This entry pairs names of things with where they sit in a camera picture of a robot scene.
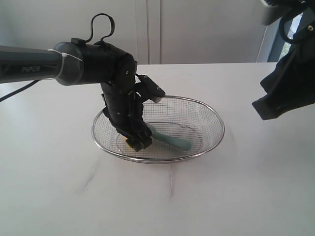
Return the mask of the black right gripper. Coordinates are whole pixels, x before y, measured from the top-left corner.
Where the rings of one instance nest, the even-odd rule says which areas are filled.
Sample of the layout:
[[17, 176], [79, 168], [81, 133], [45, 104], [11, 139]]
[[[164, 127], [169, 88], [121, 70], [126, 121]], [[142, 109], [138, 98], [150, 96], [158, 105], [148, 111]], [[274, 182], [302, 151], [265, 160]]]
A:
[[[314, 12], [315, 2], [305, 2], [307, 8], [303, 12]], [[278, 20], [280, 36], [292, 50], [260, 83], [266, 95], [252, 105], [263, 120], [276, 119], [286, 112], [315, 103], [315, 23], [309, 23], [289, 38], [284, 30], [289, 20]]]

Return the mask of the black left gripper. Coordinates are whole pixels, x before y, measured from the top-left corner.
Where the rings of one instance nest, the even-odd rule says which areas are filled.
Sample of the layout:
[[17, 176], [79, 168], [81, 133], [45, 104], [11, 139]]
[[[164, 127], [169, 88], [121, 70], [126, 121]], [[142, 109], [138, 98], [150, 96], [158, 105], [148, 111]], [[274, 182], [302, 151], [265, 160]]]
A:
[[116, 130], [127, 138], [145, 142], [152, 132], [143, 121], [143, 102], [137, 95], [137, 62], [134, 57], [112, 44], [99, 41], [81, 45], [83, 73], [81, 84], [100, 84], [104, 114]]

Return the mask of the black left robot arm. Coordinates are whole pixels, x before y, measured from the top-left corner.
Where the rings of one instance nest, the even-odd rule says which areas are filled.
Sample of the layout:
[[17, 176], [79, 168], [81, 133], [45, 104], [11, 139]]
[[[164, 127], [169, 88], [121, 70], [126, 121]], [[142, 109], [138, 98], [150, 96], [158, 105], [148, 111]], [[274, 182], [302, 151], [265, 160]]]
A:
[[1, 46], [0, 82], [54, 78], [63, 86], [100, 84], [103, 114], [135, 151], [152, 144], [152, 132], [143, 121], [143, 104], [136, 93], [137, 62], [112, 44], [61, 42], [52, 50]]

